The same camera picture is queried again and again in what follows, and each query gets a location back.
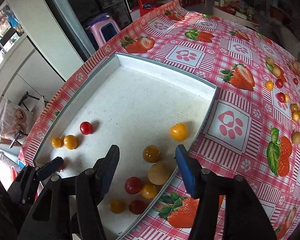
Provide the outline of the red cherry tomato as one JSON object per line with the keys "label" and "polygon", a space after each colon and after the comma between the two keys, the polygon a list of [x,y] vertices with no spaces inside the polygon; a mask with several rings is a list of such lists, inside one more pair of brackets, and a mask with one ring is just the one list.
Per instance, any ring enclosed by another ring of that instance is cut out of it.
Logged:
{"label": "red cherry tomato", "polygon": [[284,82],[282,81],[282,79],[277,79],[275,81],[275,85],[276,85],[277,88],[281,89],[284,85]]}
{"label": "red cherry tomato", "polygon": [[125,191],[128,194],[137,194],[143,188],[142,180],[138,177],[129,177],[125,181]]}
{"label": "red cherry tomato", "polygon": [[279,102],[281,102],[281,103],[285,103],[285,102],[286,102],[286,96],[285,96],[285,94],[282,93],[282,92],[277,93],[277,94],[276,94],[276,98],[277,98],[277,100],[278,100]]}

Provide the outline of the tan longan fruit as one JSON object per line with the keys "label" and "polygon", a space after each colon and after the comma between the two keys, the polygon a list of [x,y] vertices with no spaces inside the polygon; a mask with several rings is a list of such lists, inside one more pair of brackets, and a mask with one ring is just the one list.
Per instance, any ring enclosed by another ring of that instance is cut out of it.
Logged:
{"label": "tan longan fruit", "polygon": [[165,162],[157,162],[151,166],[147,177],[154,185],[164,185],[170,178],[173,170]]}

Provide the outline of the tan longan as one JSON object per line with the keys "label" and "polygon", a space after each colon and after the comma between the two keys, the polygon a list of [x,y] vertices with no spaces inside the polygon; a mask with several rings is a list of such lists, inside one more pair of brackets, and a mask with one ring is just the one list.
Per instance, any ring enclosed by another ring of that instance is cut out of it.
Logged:
{"label": "tan longan", "polygon": [[292,143],[295,145],[300,144],[300,132],[296,131],[292,134]]}
{"label": "tan longan", "polygon": [[271,58],[271,57],[266,57],[266,63],[267,63],[268,65],[273,66],[273,65],[274,65],[274,60],[273,60],[273,58]]}
{"label": "tan longan", "polygon": [[281,71],[278,67],[273,67],[271,72],[276,78],[279,78],[281,76]]}

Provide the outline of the dark brown cherry tomato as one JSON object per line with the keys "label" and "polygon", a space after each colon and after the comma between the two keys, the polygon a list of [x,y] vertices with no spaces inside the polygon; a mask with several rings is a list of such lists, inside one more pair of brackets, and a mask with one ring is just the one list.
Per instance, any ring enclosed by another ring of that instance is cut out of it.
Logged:
{"label": "dark brown cherry tomato", "polygon": [[160,151],[154,145],[147,146],[142,153],[144,161],[148,163],[157,163],[160,160]]}

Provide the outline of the large yellow cherry tomato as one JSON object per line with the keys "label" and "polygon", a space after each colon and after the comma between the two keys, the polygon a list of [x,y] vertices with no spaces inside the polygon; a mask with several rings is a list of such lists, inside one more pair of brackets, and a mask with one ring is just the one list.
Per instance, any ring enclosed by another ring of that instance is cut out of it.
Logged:
{"label": "large yellow cherry tomato", "polygon": [[170,128],[170,136],[176,141],[184,141],[188,135],[189,132],[185,123],[178,123]]}

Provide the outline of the yellow tomato in tray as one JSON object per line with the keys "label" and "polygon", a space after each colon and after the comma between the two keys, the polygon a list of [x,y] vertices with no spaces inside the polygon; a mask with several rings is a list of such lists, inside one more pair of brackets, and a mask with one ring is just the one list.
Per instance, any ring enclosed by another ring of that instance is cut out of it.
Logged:
{"label": "yellow tomato in tray", "polygon": [[63,141],[59,137],[54,137],[51,140],[51,145],[53,146],[53,148],[60,148],[63,145]]}

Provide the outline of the red tomato in tray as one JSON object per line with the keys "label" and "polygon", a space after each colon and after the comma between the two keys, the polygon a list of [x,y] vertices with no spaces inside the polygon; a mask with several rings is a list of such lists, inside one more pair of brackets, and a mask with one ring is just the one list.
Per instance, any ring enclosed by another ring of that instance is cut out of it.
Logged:
{"label": "red tomato in tray", "polygon": [[80,124],[80,132],[83,135],[89,135],[93,132],[93,126],[90,122],[84,121]]}

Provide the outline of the golden berry lower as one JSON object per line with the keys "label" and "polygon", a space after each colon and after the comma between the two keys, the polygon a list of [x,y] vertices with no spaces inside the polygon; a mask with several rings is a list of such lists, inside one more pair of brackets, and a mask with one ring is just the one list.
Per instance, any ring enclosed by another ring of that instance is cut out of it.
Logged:
{"label": "golden berry lower", "polygon": [[295,122],[298,122],[300,120],[298,111],[294,111],[292,113],[292,120],[295,121]]}

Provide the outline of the white tray grey rim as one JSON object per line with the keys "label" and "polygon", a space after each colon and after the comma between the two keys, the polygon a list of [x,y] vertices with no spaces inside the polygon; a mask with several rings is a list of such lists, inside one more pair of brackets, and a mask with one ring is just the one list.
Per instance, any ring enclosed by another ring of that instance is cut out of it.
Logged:
{"label": "white tray grey rim", "polygon": [[[65,167],[61,177],[80,174],[103,158],[111,145],[117,145],[120,159],[109,192],[99,204],[103,227],[108,239],[121,239],[138,224],[140,215],[129,211],[116,215],[110,211],[113,199],[130,203],[140,198],[125,191],[129,177],[147,179],[150,163],[144,161],[143,150],[154,145],[161,161],[175,172],[175,149],[178,142],[170,136],[170,128],[185,123],[189,135],[183,141],[191,148],[211,109],[216,85],[194,74],[143,57],[116,53],[103,60],[88,76],[78,91],[65,102],[47,131],[33,158],[43,165],[62,157]],[[90,122],[93,132],[83,135],[80,124]],[[64,144],[53,148],[51,140],[74,135],[78,146],[67,149]]]}

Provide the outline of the golden berry upper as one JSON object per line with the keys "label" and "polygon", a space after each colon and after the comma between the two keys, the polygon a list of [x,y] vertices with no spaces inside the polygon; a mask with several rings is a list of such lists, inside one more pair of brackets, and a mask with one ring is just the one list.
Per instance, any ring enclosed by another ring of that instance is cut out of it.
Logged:
{"label": "golden berry upper", "polygon": [[298,110],[299,110],[299,108],[298,108],[298,106],[297,106],[296,103],[293,103],[293,104],[290,105],[290,111],[291,111],[292,113],[294,113],[294,112],[296,112],[296,111],[298,111]]}

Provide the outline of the small yellow tomato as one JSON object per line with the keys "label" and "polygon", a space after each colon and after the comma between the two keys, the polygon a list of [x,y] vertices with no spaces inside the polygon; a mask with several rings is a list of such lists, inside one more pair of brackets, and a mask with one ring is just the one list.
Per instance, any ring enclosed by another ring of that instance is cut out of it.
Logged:
{"label": "small yellow tomato", "polygon": [[289,95],[285,94],[285,102],[288,103],[289,102]]}

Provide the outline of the pink plastic stool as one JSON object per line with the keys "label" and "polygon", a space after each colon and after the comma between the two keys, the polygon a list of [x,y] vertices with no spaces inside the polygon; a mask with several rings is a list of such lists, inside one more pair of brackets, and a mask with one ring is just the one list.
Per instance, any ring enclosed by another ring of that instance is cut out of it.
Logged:
{"label": "pink plastic stool", "polygon": [[115,20],[108,13],[92,18],[85,26],[85,30],[93,35],[99,48],[121,31]]}

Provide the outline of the white round coffee table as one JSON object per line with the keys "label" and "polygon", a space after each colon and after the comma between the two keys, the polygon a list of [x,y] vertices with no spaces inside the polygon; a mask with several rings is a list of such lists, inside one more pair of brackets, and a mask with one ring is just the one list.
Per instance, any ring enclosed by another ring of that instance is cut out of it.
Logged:
{"label": "white round coffee table", "polygon": [[261,24],[258,22],[258,20],[249,20],[247,15],[242,14],[237,11],[230,11],[226,9],[225,7],[220,6],[213,6],[213,16],[216,16],[218,18],[223,18],[225,20],[228,20],[230,22],[234,22],[236,24],[240,24],[245,27],[251,27],[258,29]]}

